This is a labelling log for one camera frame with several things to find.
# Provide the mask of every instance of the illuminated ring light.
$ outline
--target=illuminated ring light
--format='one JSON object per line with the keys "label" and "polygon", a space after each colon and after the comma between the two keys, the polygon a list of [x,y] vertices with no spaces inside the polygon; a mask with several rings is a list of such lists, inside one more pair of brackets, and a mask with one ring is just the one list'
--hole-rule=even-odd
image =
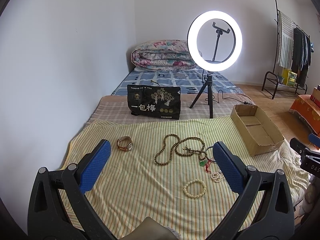
{"label": "illuminated ring light", "polygon": [[[231,28],[234,35],[234,46],[230,55],[220,63],[204,60],[198,50],[197,38],[200,28],[207,22],[213,19],[225,21]],[[188,49],[194,62],[201,68],[207,71],[222,71],[231,67],[238,59],[242,49],[242,34],[239,25],[228,14],[220,11],[209,11],[198,16],[191,24],[188,32]]]}

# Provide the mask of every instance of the black package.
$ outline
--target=black package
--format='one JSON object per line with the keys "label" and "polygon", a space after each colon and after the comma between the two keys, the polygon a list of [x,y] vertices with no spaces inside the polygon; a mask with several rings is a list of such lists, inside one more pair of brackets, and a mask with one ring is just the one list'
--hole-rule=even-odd
{"label": "black package", "polygon": [[133,115],[179,119],[180,87],[127,85],[128,107]]}

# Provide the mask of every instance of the tripod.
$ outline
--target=tripod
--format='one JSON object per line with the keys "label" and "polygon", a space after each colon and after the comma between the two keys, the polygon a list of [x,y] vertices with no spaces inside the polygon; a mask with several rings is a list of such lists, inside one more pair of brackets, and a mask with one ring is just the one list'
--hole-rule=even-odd
{"label": "tripod", "polygon": [[[216,26],[215,22],[213,22],[212,27],[217,29],[216,33],[218,34],[218,36],[217,36],[216,48],[214,49],[213,59],[212,59],[212,61],[207,60],[208,62],[215,62],[220,36],[223,33],[227,33],[227,34],[230,33],[230,29],[229,28],[228,28],[228,30],[224,30],[222,28],[219,28],[219,27]],[[193,106],[195,105],[195,103],[198,101],[199,97],[203,93],[204,89],[206,87],[208,87],[208,105],[209,105],[209,113],[210,113],[210,118],[211,119],[213,118],[212,74],[213,74],[212,71],[208,71],[207,79],[206,79],[205,83],[203,84],[203,86],[200,89],[199,93],[197,94],[195,100],[192,102],[192,104],[190,106],[190,108],[193,108]]]}

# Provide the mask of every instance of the folded quilt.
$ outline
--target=folded quilt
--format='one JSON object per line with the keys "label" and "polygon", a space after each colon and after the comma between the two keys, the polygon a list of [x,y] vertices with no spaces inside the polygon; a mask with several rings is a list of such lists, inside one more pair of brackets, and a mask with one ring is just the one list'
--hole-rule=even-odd
{"label": "folded quilt", "polygon": [[147,41],[137,46],[131,55],[134,65],[147,71],[190,70],[196,66],[187,41]]}

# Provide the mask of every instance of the orange cloth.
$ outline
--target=orange cloth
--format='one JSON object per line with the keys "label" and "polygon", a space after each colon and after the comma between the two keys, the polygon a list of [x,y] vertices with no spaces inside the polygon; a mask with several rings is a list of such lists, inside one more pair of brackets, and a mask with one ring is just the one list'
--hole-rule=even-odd
{"label": "orange cloth", "polygon": [[298,96],[290,109],[297,111],[320,136],[320,107],[310,99],[310,95]]}

